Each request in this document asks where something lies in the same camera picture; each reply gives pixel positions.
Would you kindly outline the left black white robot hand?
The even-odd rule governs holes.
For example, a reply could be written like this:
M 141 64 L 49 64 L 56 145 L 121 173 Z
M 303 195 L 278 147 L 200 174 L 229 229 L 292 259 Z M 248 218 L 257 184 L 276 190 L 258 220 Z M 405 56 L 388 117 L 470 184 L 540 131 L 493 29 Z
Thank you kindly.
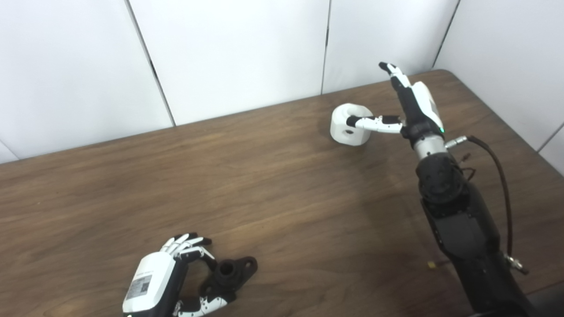
M 211 271 L 217 267 L 215 257 L 205 248 L 211 243 L 197 233 L 186 233 L 171 237 L 159 251 L 144 256 L 122 303 L 122 315 L 202 317 L 232 303 L 233 294 L 180 299 L 190 263 L 202 260 Z

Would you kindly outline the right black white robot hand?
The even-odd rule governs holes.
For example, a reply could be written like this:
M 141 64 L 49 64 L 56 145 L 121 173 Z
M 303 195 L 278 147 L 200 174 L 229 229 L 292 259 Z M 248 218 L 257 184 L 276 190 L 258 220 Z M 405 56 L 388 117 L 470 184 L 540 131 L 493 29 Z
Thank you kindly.
M 404 119 L 399 116 L 348 116 L 346 125 L 371 132 L 400 134 L 411 144 L 429 135 L 443 138 L 445 129 L 427 86 L 421 81 L 411 84 L 408 76 L 391 63 L 380 62 L 378 65 L 390 77 Z

